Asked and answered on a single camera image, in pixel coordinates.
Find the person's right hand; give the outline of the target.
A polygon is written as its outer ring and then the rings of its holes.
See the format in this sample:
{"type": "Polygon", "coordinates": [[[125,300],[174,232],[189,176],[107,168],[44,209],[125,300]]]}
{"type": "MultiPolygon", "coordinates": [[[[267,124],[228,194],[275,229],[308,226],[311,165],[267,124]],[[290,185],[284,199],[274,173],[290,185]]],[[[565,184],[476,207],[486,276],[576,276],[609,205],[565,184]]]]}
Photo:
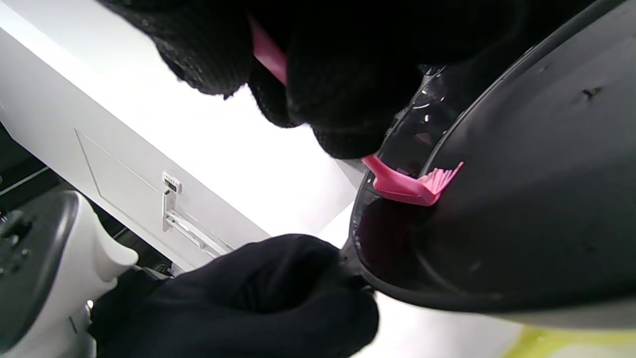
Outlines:
{"type": "Polygon", "coordinates": [[[248,85],[273,125],[308,125],[336,159],[376,152],[425,70],[470,103],[588,0],[102,0],[181,81],[248,85]]]}

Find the person's left hand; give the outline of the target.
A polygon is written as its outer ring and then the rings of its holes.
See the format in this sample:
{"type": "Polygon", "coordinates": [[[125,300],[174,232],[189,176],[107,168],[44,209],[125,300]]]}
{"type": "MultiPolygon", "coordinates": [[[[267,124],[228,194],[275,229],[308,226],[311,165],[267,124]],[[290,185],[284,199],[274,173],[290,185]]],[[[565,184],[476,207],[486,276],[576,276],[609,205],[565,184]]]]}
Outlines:
{"type": "Polygon", "coordinates": [[[379,330],[357,279],[321,283],[331,243],[284,234],[175,278],[132,268],[94,301],[98,358],[349,358],[379,330]]]}

